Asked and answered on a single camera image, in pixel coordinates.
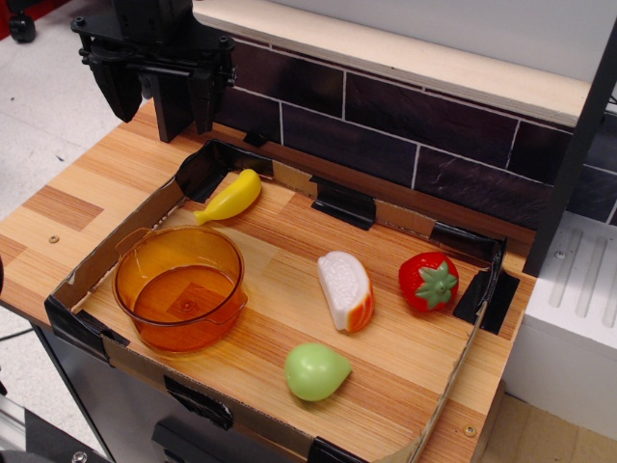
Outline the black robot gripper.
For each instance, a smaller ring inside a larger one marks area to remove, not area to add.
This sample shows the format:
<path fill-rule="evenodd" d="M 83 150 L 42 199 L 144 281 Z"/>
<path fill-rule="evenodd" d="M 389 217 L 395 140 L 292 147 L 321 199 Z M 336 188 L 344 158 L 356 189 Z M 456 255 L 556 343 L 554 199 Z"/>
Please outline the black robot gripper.
<path fill-rule="evenodd" d="M 222 93 L 237 77 L 227 33 L 200 23 L 191 1 L 113 1 L 78 16 L 80 55 L 114 114 L 129 123 L 142 103 L 138 72 L 150 77 L 159 138 L 169 143 L 191 123 L 211 131 Z"/>

